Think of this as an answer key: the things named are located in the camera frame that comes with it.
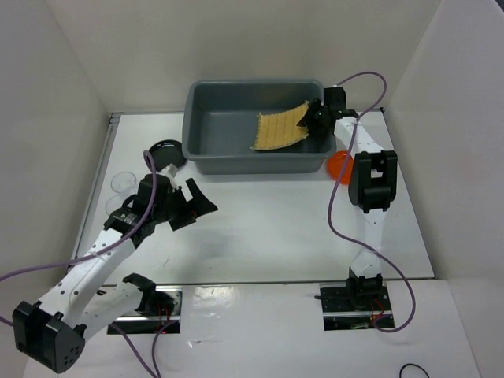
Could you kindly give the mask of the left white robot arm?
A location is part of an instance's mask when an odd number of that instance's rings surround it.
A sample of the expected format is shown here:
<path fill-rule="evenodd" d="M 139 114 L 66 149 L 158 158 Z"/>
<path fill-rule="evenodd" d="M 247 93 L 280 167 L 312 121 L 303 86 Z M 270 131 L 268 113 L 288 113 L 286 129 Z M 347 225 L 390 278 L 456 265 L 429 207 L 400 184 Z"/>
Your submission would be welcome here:
<path fill-rule="evenodd" d="M 38 301 L 21 302 L 13 311 L 16 348 L 55 373 L 69 370 L 86 342 L 117 318 L 136 312 L 167 313 L 172 298 L 154 281 L 131 273 L 111 291 L 99 290 L 109 276 L 150 237 L 157 225 L 173 231 L 217 211 L 193 179 L 191 199 L 172 178 L 147 174 L 104 223 L 94 245 L 64 278 Z"/>

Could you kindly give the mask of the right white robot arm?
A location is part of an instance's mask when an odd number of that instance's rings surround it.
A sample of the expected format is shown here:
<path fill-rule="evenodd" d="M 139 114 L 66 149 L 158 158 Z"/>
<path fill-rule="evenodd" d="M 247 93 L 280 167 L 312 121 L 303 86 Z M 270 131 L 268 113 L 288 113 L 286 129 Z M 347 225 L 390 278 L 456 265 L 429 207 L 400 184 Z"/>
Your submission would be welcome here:
<path fill-rule="evenodd" d="M 363 309 L 372 301 L 371 289 L 380 287 L 383 280 L 380 259 L 366 245 L 381 244 L 384 218 L 397 193 L 397 154 L 385 150 L 361 126 L 358 114 L 347 108 L 341 87 L 327 87 L 322 99 L 309 101 L 298 126 L 316 137 L 333 131 L 352 158 L 347 188 L 356 209 L 361 250 L 349 268 L 345 300 L 351 308 Z"/>

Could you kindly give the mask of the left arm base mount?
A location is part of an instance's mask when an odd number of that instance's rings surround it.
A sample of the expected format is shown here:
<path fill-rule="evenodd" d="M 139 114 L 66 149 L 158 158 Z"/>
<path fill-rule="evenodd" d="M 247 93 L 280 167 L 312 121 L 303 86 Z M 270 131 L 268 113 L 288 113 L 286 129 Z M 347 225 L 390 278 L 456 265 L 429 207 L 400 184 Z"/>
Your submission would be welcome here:
<path fill-rule="evenodd" d="M 158 299 L 146 313 L 132 310 L 118 317 L 106 329 L 107 335 L 119 335 L 115 325 L 127 335 L 179 334 L 183 302 L 180 286 L 159 286 Z"/>

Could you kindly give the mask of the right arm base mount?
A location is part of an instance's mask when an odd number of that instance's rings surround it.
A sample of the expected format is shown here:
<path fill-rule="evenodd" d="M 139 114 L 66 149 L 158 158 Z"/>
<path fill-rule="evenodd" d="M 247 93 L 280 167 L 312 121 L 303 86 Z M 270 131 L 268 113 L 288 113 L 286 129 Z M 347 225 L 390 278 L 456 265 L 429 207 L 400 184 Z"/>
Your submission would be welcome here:
<path fill-rule="evenodd" d="M 349 271 L 344 283 L 320 285 L 314 299 L 321 304 L 326 331 L 395 327 L 388 290 L 380 273 L 366 278 Z"/>

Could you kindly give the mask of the woven bamboo mat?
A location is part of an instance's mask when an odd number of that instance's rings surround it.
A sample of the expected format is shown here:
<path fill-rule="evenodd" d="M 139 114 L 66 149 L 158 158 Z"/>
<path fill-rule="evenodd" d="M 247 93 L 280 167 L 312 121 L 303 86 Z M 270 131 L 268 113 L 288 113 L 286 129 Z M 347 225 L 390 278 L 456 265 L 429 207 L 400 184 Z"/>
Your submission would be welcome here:
<path fill-rule="evenodd" d="M 306 127 L 298 123 L 306 115 L 308 102 L 280 113 L 258 114 L 258 123 L 254 144 L 255 151 L 279 150 L 293 146 L 309 135 Z"/>

